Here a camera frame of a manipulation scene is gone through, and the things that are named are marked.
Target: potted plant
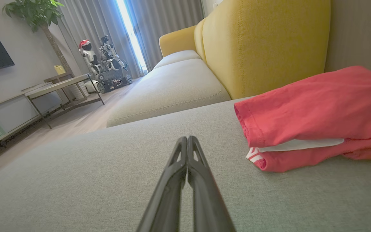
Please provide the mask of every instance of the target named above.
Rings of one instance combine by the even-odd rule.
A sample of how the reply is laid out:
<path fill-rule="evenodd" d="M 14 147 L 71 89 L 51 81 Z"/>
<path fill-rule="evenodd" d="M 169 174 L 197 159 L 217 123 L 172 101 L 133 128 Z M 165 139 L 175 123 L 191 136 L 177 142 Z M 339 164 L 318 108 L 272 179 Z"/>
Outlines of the potted plant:
<path fill-rule="evenodd" d="M 63 16 L 63 14 L 57 10 L 58 6 L 64 5 L 55 0 L 15 0 L 14 2 L 6 4 L 2 10 L 5 11 L 9 17 L 12 17 L 11 15 L 13 14 L 19 18 L 25 19 L 26 23 L 31 27 L 32 32 L 36 32 L 41 28 L 65 71 L 70 72 L 71 68 L 48 29 L 51 23 L 58 25 L 58 19 Z"/>

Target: yellow sofa backrest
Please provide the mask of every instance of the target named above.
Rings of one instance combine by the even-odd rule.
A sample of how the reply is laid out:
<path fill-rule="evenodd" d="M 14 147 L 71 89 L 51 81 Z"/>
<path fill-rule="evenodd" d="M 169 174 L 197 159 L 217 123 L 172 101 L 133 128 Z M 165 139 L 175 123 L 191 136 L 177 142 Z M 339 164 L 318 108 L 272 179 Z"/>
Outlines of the yellow sofa backrest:
<path fill-rule="evenodd" d="M 330 0 L 224 0 L 194 28 L 197 53 L 232 99 L 322 73 Z"/>

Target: plant stem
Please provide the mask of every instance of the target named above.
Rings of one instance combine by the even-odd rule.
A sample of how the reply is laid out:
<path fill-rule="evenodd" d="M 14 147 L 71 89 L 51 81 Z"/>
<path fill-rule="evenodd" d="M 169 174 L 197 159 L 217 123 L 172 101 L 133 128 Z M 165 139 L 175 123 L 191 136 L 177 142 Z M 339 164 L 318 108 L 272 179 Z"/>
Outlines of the plant stem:
<path fill-rule="evenodd" d="M 48 41 L 50 42 L 53 50 L 55 51 L 57 57 L 59 58 L 62 66 L 64 67 L 66 72 L 71 72 L 71 68 L 68 65 L 68 62 L 66 61 L 64 55 L 62 54 L 61 50 L 58 47 L 58 44 L 56 43 L 52 33 L 49 31 L 49 28 L 47 25 L 41 25 L 42 30 L 44 31 L 46 37 L 48 38 Z"/>

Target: metal table leg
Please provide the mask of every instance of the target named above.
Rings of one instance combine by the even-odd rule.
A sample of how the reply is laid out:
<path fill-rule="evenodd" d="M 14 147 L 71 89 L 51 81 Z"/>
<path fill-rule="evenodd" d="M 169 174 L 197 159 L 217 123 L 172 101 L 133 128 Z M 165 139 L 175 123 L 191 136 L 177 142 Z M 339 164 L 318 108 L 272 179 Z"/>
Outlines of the metal table leg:
<path fill-rule="evenodd" d="M 68 97 L 68 94 L 66 94 L 64 88 L 61 88 L 61 90 L 62 90 L 62 92 L 65 94 L 65 97 L 66 97 L 66 99 L 68 99 L 69 103 L 71 103 L 71 105 L 74 105 L 75 103 L 73 103 L 73 102 L 71 101 L 71 99 Z"/>
<path fill-rule="evenodd" d="M 45 121 L 45 123 L 49 126 L 50 129 L 52 129 L 51 125 L 48 123 L 48 121 L 45 119 L 44 115 L 38 110 L 38 108 L 35 106 L 32 99 L 28 96 L 29 101 L 32 103 L 32 105 L 35 107 L 36 111 L 39 113 L 39 115 L 42 117 L 42 119 Z"/>
<path fill-rule="evenodd" d="M 89 78 L 89 80 L 91 81 L 92 86 L 94 87 L 95 91 L 97 91 L 98 97 L 100 97 L 101 101 L 103 102 L 103 105 L 105 105 L 105 103 L 104 103 L 102 97 L 100 96 L 100 92 L 98 92 L 97 87 L 95 87 L 94 82 L 92 82 L 91 76 L 88 75 L 88 78 Z"/>

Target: white stripe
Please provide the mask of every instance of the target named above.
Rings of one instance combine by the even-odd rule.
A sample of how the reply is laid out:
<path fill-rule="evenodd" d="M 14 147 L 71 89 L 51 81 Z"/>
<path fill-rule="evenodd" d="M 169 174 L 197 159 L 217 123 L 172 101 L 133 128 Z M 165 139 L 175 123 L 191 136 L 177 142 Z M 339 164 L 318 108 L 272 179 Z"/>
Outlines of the white stripe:
<path fill-rule="evenodd" d="M 252 163 L 256 162 L 257 160 L 261 160 L 263 159 L 263 157 L 261 155 L 256 155 L 255 157 L 253 157 L 250 161 Z"/>
<path fill-rule="evenodd" d="M 246 155 L 246 159 L 250 160 L 252 163 L 256 162 L 257 160 L 263 159 L 261 155 L 256 155 L 255 157 L 249 159 L 257 153 L 259 153 L 259 149 L 257 147 L 250 147 L 249 154 Z"/>
<path fill-rule="evenodd" d="M 257 147 L 250 147 L 249 153 L 246 155 L 246 159 L 249 159 L 250 157 L 252 157 L 253 155 L 257 153 L 259 153 L 259 150 L 257 149 Z"/>

